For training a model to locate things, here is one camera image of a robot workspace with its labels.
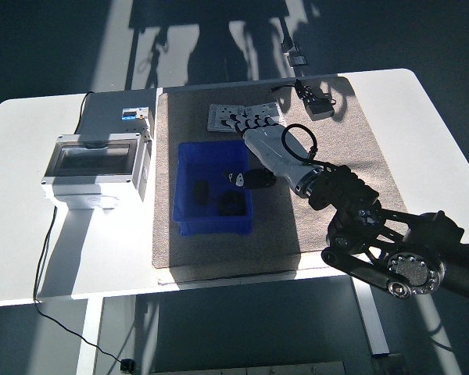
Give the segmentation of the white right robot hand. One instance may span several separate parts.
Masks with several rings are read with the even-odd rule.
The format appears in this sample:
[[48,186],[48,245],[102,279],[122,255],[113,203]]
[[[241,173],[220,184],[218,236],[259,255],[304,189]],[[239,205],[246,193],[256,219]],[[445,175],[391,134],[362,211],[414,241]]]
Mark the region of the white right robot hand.
[[[224,115],[217,123],[222,129],[240,135],[246,147],[263,165],[245,172],[225,172],[224,176],[230,183],[239,188],[268,188],[275,184],[277,178],[283,177],[297,195],[304,196],[305,190],[324,172],[324,166],[314,159],[317,139],[301,124],[284,126],[270,117],[251,119],[243,112]],[[292,128],[308,133],[312,145],[304,148],[290,132]]]

